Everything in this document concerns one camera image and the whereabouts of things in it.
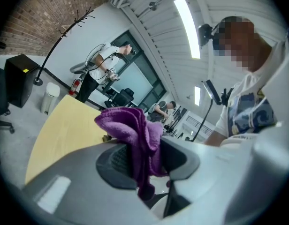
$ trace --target black pole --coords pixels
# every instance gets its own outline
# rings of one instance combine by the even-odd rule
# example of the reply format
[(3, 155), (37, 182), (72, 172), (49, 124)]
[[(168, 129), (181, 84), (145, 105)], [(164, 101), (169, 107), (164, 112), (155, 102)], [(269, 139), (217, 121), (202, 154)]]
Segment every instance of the black pole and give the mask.
[(66, 31), (65, 31), (64, 33), (62, 33), (62, 32), (59, 30), (59, 32), (62, 34), (62, 36), (58, 39), (58, 41), (57, 41), (57, 42), (54, 44), (54, 46), (51, 48), (50, 52), (49, 52), (48, 55), (46, 56), (46, 59), (45, 59), (45, 61), (43, 62), (41, 68), (40, 68), (40, 71), (39, 71), (37, 77), (34, 79), (34, 82), (33, 82), (33, 83), (34, 83), (36, 86), (41, 86), (41, 85), (43, 84), (42, 80), (39, 78), (39, 77), (40, 77), (40, 74), (41, 74), (43, 68), (45, 67), (46, 61), (49, 59), (49, 57), (51, 56), (52, 52), (54, 51), (54, 49), (56, 48), (56, 46), (58, 45), (58, 43), (63, 39), (63, 37), (66, 37), (66, 38), (67, 38), (66, 34), (67, 34), (76, 24), (78, 24), (78, 26), (81, 27), (81, 26), (79, 25), (79, 23), (82, 22), (82, 20), (87, 19), (87, 17), (95, 18), (95, 17), (93, 17), (93, 16), (88, 15), (89, 13), (91, 13), (91, 12), (93, 11), (93, 10), (90, 11), (90, 9), (91, 9), (91, 8), (89, 8), (89, 10), (86, 11), (86, 14), (85, 14), (83, 17), (81, 17), (80, 19), (78, 19), (78, 17), (79, 17), (79, 12), (78, 12), (78, 10), (77, 10), (77, 18), (75, 18), (75, 22), (74, 22), (68, 29), (66, 29)]
[(210, 101), (209, 109), (208, 109), (208, 111), (207, 111), (207, 113), (206, 113), (206, 115), (205, 115), (205, 117), (204, 117), (204, 119), (203, 119), (203, 121), (202, 121), (202, 123), (201, 123), (201, 125), (200, 125), (200, 127), (199, 127), (199, 130), (197, 131), (196, 135), (195, 135), (195, 136), (193, 137), (193, 139), (191, 140), (192, 142), (194, 142), (195, 139), (197, 138), (197, 135), (199, 134), (199, 131), (201, 130), (201, 128), (202, 128), (202, 126), (203, 126), (203, 124), (204, 124), (204, 122), (205, 122), (205, 120), (206, 120), (206, 118), (207, 118), (207, 116), (208, 116), (208, 114), (209, 114), (209, 112), (210, 112), (210, 109), (211, 109), (211, 107), (212, 107), (212, 104), (213, 104), (213, 99), (211, 99), (211, 101)]

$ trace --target red fire extinguisher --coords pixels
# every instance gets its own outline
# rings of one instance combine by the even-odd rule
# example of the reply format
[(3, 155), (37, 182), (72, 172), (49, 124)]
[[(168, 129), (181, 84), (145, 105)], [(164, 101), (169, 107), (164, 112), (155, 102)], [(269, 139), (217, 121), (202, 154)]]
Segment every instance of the red fire extinguisher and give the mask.
[(80, 80), (79, 80), (79, 79), (75, 79), (74, 82), (73, 82), (73, 84), (71, 85), (71, 88), (70, 88), (70, 90), (68, 91), (68, 93), (69, 93), (70, 95), (74, 95), (74, 93), (75, 93), (77, 87), (79, 86), (79, 84), (80, 84)]

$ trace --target blue graphic print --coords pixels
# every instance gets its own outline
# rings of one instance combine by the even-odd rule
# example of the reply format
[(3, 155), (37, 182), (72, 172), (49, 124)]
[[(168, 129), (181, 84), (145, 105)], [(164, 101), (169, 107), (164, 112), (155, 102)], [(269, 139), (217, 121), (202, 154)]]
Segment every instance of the blue graphic print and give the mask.
[(275, 122), (274, 112), (261, 90), (236, 96), (228, 104), (229, 136), (258, 133)]

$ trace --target concrete floor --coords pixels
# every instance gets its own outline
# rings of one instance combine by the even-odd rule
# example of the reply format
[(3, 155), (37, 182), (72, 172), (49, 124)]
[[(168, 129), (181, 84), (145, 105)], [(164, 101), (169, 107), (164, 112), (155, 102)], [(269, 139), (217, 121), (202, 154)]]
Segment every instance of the concrete floor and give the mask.
[(47, 119), (47, 115), (40, 112), (42, 98), (49, 82), (60, 87), (60, 96), (56, 105), (68, 94), (68, 90), (49, 76), (45, 71), (41, 74), (42, 86), (33, 86), (32, 93), (23, 106), (10, 104), (9, 116), (0, 116), (0, 120), (12, 122), (15, 133), (10, 134), (8, 128), (0, 127), (0, 160), (1, 169), (6, 179), (19, 188), (24, 186), (28, 161), (36, 138)]

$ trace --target brick wall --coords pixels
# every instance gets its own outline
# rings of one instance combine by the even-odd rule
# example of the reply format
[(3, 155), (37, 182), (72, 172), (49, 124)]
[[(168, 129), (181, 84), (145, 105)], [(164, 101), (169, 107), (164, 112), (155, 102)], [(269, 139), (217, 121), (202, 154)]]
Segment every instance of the brick wall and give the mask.
[(0, 36), (6, 43), (0, 54), (27, 54), (46, 56), (65, 31), (62, 26), (71, 25), (77, 17), (91, 7), (108, 0), (20, 0), (7, 20)]

